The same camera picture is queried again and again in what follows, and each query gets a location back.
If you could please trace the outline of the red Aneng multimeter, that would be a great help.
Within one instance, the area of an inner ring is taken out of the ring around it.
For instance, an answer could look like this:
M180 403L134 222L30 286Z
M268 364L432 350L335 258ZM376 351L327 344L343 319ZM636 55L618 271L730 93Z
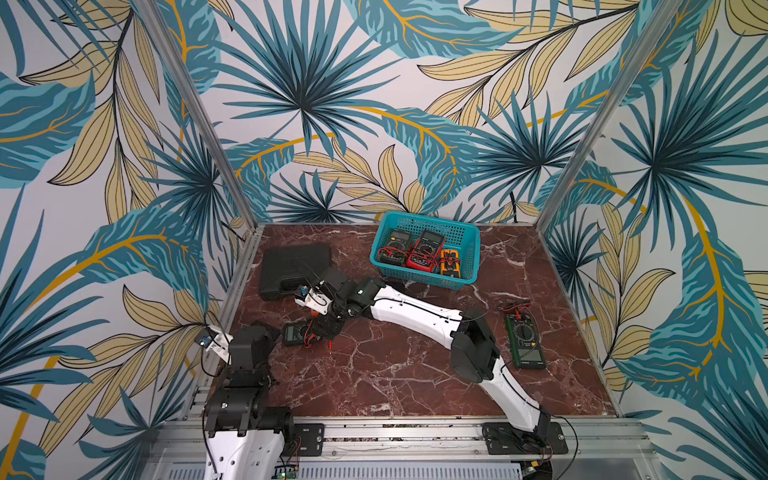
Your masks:
M406 266L422 272L433 272L445 243L445 237L439 233L424 230L411 248L406 258Z

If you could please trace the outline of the yellow multimeter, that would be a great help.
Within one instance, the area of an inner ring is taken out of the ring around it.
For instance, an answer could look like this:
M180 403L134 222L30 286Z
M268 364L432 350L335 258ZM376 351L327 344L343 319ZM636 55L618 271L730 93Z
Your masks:
M439 259L440 274L452 278L461 277L461 259L459 252L453 249L443 249Z

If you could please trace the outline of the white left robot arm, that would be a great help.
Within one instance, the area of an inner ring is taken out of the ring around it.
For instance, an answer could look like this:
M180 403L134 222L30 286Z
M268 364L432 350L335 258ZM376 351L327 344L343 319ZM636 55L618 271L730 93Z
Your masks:
M262 322L202 343L223 362L202 414L206 479L271 479L295 437L291 410L270 407L269 366L280 331Z

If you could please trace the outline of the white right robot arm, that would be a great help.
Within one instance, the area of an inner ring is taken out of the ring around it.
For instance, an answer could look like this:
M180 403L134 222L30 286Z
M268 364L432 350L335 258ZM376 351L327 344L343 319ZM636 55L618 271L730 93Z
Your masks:
M295 302L316 317L306 335L330 341L350 319L394 324L426 336L450 351L450 365L463 380L479 385L516 430L543 437L551 415L514 378L477 309L461 311L408 296L385 282L356 282L331 267L309 285L299 286Z

